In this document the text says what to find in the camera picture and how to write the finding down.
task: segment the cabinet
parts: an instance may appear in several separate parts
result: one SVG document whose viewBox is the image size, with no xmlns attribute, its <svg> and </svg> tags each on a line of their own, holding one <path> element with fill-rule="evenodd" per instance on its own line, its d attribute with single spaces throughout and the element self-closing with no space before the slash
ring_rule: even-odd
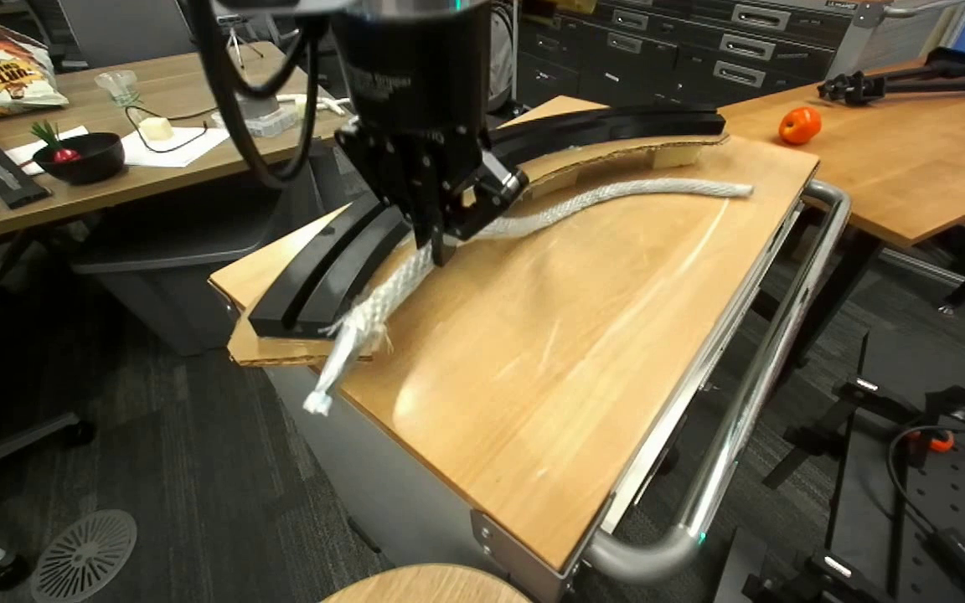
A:
<svg viewBox="0 0 965 603">
<path fill-rule="evenodd" d="M 856 56 L 880 23 L 915 59 L 927 51 L 952 7 L 889 20 L 866 10 L 773 0 L 596 0 L 580 10 L 524 12 L 518 100 L 576 92 L 603 102 L 733 102 L 830 73 Z"/>
</svg>

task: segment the stool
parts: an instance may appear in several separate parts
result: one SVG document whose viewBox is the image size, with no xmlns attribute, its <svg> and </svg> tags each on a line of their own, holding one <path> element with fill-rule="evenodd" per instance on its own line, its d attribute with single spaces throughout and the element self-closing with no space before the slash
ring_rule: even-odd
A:
<svg viewBox="0 0 965 603">
<path fill-rule="evenodd" d="M 333 594 L 326 603 L 525 603 L 509 581 L 469 567 L 399 567 L 347 589 Z"/>
</svg>

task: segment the wooden desk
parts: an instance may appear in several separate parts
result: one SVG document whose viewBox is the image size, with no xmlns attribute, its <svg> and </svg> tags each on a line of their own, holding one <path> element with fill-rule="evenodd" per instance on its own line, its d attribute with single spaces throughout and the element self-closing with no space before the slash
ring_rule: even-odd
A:
<svg viewBox="0 0 965 603">
<path fill-rule="evenodd" d="M 576 154 L 548 154 L 525 169 L 539 176 Z M 733 138 L 668 174 L 749 181 L 749 200 L 637 196 L 525 241 L 461 247 L 393 318 L 388 345 L 352 368 L 333 414 L 302 419 L 352 518 L 395 562 L 446 556 L 494 567 L 478 544 L 456 541 L 476 515 L 483 531 L 506 531 L 545 577 L 570 577 L 591 531 L 614 522 L 614 499 L 644 482 L 746 311 L 815 164 L 811 154 Z M 317 226 L 220 267 L 216 289 L 247 313 Z M 277 364 L 307 360 L 305 340 L 257 339 L 241 318 L 230 353 L 273 364 L 297 414 L 307 385 L 297 368 Z M 545 595 L 531 577 L 514 581 Z"/>
<path fill-rule="evenodd" d="M 265 43 L 261 54 L 241 54 L 241 56 L 246 56 L 246 73 L 250 77 L 273 73 L 273 65 L 280 59 L 280 54 L 273 43 Z M 104 65 L 104 70 L 133 70 L 140 102 L 150 111 L 191 114 L 191 111 L 216 107 L 208 77 L 195 54 L 122 62 L 122 65 Z M 86 126 L 86 131 L 127 135 L 132 125 L 123 121 L 116 102 L 111 102 L 111 96 L 93 84 L 93 77 L 104 70 L 75 70 L 75 73 L 56 77 L 56 88 L 71 96 L 71 107 L 3 116 L 0 148 L 34 141 L 29 135 L 34 121 L 49 121 L 56 125 L 56 131 Z M 297 73 L 288 88 L 305 90 L 305 73 Z M 341 116 L 323 111 L 316 121 L 316 138 L 329 141 L 334 126 L 341 126 Z M 288 159 L 292 151 L 297 148 L 297 135 L 292 131 L 280 138 L 261 138 L 257 148 L 268 159 Z M 101 208 L 145 200 L 150 193 L 191 188 L 201 181 L 217 181 L 217 176 L 241 174 L 241 169 L 246 169 L 246 159 L 239 148 L 223 141 L 184 169 L 127 168 L 122 176 L 85 185 L 85 188 L 71 188 L 65 181 L 41 174 L 36 181 L 49 192 L 49 196 L 34 200 L 26 208 L 15 208 L 15 212 L 0 205 L 0 237 L 15 230 L 54 225 L 54 219 L 71 219 Z"/>
<path fill-rule="evenodd" d="M 859 230 L 913 247 L 965 219 L 965 92 L 843 107 L 794 88 L 719 114 L 730 135 L 770 141 L 796 102 L 820 111 L 825 131 L 803 151 L 820 156 L 820 181 L 851 193 Z"/>
</svg>

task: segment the paper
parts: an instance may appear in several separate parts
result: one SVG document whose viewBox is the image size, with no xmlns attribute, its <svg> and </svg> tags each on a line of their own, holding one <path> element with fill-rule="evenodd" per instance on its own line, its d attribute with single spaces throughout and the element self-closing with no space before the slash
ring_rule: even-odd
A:
<svg viewBox="0 0 965 603">
<path fill-rule="evenodd" d="M 59 131 L 56 138 L 80 138 L 86 135 L 86 126 L 75 126 L 75 131 Z M 41 164 L 34 159 L 34 154 L 42 148 L 42 141 L 29 141 L 21 148 L 7 148 L 7 156 L 23 169 L 23 174 L 41 174 Z"/>
<path fill-rule="evenodd" d="M 140 135 L 122 138 L 123 148 L 123 164 L 140 164 L 140 168 L 189 168 L 217 142 L 223 142 L 229 131 L 223 126 L 174 126 L 171 141 L 140 141 Z"/>
</svg>

